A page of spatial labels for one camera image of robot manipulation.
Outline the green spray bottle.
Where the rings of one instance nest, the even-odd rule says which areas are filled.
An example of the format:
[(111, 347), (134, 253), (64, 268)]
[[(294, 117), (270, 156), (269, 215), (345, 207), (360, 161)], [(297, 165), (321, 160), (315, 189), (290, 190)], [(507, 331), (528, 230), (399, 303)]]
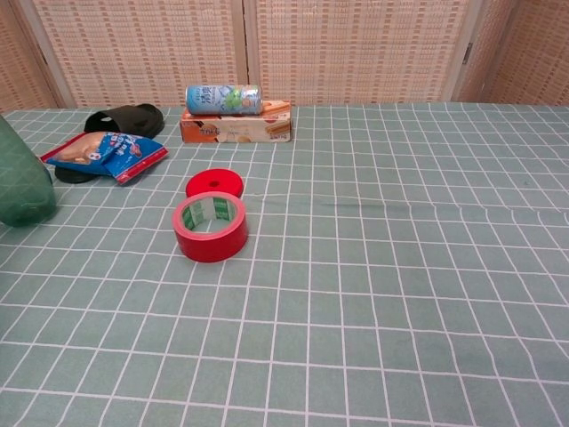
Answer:
[(28, 226), (50, 218), (55, 211), (50, 173), (0, 115), (0, 222)]

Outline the green checkered tablecloth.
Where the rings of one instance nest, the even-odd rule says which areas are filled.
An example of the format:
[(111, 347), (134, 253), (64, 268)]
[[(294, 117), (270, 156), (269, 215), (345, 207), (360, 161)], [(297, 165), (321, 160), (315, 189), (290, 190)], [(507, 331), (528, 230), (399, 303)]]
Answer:
[[(569, 427), (569, 107), (315, 106), (0, 224), (0, 427)], [(197, 262), (189, 179), (244, 183)]]

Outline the red round lid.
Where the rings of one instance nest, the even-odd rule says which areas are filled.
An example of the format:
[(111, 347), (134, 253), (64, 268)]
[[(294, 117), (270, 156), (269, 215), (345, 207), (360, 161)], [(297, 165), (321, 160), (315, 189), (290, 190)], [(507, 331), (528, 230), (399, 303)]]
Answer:
[(209, 191), (219, 191), (241, 197), (244, 191), (244, 183), (241, 176), (232, 170), (212, 168), (192, 176), (185, 189), (186, 197)]

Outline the red tape roll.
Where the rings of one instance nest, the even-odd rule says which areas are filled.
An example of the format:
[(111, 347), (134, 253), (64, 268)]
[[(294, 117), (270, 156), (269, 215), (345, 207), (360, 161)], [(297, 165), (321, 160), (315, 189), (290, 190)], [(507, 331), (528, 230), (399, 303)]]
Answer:
[(237, 254), (249, 233), (243, 201), (219, 191), (186, 198), (175, 208), (172, 226), (180, 250), (197, 262), (219, 262)]

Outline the orange biscuit box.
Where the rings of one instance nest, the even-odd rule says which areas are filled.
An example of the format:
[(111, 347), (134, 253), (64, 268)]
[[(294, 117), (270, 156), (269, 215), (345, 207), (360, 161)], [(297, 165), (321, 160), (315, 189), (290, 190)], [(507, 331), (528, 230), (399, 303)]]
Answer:
[(184, 110), (180, 118), (185, 143), (277, 142), (292, 135), (292, 104), (289, 101), (263, 101), (258, 116), (194, 116)]

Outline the light blue drink can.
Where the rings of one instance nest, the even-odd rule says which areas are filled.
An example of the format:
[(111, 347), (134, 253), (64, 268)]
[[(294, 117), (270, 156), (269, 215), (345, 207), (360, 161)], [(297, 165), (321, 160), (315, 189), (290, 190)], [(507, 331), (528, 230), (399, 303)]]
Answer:
[(193, 115), (259, 115), (262, 91), (258, 85), (190, 85), (186, 106)]

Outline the folding bamboo screen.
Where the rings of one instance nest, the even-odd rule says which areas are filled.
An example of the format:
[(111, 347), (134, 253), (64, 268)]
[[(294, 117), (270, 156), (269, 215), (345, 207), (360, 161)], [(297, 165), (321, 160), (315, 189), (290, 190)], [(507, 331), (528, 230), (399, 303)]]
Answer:
[(0, 112), (184, 103), (569, 106), (569, 0), (0, 0)]

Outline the black slipper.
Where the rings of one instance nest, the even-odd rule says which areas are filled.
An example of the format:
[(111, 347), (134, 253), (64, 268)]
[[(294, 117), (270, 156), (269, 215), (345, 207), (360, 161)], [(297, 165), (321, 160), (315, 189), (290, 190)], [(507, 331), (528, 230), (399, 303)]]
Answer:
[[(87, 118), (83, 133), (127, 133), (156, 141), (155, 137), (163, 129), (164, 116), (162, 112), (151, 104), (143, 103), (136, 106), (125, 105), (96, 112)], [(97, 176), (107, 176), (80, 173), (55, 165), (54, 173), (60, 181), (73, 184), (87, 182)]]

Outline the blue snack bag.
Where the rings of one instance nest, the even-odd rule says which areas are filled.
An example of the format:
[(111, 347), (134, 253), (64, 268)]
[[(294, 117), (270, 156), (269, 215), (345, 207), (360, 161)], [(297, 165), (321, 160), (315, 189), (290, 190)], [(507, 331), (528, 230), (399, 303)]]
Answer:
[(78, 134), (42, 155), (41, 160), (80, 173), (112, 176), (125, 184), (167, 154), (162, 144), (146, 137), (94, 132)]

